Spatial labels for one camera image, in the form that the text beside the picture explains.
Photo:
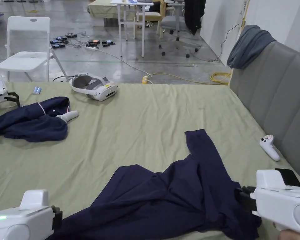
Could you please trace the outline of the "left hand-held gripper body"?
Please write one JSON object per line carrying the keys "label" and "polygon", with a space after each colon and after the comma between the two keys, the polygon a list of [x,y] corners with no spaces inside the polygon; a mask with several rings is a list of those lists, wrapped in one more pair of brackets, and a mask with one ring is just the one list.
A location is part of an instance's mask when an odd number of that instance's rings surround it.
{"label": "left hand-held gripper body", "polygon": [[28,190],[18,207],[0,211],[0,240],[45,240],[62,219],[60,208],[49,205],[47,190]]}

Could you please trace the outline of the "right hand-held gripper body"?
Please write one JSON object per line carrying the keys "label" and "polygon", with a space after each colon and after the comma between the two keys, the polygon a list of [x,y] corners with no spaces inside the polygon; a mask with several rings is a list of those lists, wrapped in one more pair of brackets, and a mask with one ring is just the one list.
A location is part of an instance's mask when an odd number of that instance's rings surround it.
{"label": "right hand-held gripper body", "polygon": [[293,171],[258,170],[256,187],[235,189],[235,198],[248,212],[273,222],[276,228],[300,233],[300,185]]}

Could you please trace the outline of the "person's right hand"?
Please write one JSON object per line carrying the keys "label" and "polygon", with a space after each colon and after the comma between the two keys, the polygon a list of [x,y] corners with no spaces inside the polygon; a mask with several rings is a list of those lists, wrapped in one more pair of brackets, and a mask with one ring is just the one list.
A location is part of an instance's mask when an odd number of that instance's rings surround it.
{"label": "person's right hand", "polygon": [[279,233],[278,240],[300,240],[300,233],[293,230],[282,230]]}

